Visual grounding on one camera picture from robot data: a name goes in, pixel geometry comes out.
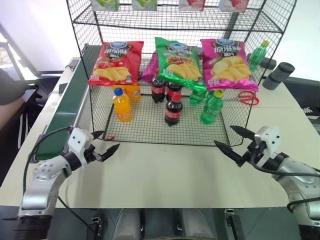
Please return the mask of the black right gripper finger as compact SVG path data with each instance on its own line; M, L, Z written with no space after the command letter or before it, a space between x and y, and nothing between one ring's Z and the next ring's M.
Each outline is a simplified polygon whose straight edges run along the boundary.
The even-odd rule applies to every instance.
M217 140L214 140L214 143L224 155L232 159L235 163L239 163L242 160L242 156L233 151L230 146Z
M229 126L232 130L234 130L238 135L242 136L245 139L250 139L252 142L255 142L255 133L247 128L237 126L237 125L230 125Z

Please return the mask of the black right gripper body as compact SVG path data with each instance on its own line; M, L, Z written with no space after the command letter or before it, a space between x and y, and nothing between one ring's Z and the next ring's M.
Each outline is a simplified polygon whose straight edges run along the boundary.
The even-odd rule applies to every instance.
M256 143L252 141L247 146L247 151L236 162L238 167L241 167L244 163L256 164L262 157L263 151L266 149L266 143L264 141Z

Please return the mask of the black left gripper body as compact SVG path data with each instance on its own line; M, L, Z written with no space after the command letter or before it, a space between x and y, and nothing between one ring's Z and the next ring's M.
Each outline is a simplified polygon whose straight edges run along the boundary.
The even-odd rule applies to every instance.
M84 158L87 162L87 164L90 164L94 161L98 161L98 162L103 162L104 161L104 158L103 158L103 155L97 153L95 151L96 147L94 145L90 145L89 148L87 148L85 151L84 151Z

